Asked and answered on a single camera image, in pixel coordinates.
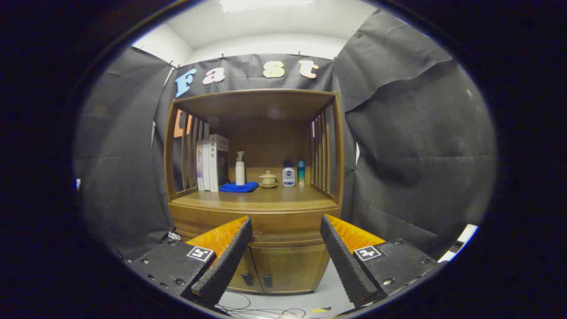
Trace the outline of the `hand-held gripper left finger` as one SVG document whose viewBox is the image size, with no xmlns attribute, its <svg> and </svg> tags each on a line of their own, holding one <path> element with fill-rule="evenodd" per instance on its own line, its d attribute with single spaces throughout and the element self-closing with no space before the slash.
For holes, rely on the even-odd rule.
<svg viewBox="0 0 567 319">
<path fill-rule="evenodd" d="M 129 268 L 158 289 L 214 307 L 251 240 L 252 221 L 243 216 L 189 241 L 169 237 L 130 261 Z"/>
</svg>

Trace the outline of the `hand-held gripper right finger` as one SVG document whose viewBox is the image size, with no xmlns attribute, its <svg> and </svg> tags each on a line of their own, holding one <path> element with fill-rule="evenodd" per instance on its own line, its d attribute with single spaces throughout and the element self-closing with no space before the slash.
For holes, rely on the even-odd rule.
<svg viewBox="0 0 567 319">
<path fill-rule="evenodd" d="M 387 241 L 328 214 L 320 234 L 355 307 L 404 291 L 440 266 L 405 239 Z"/>
</svg>

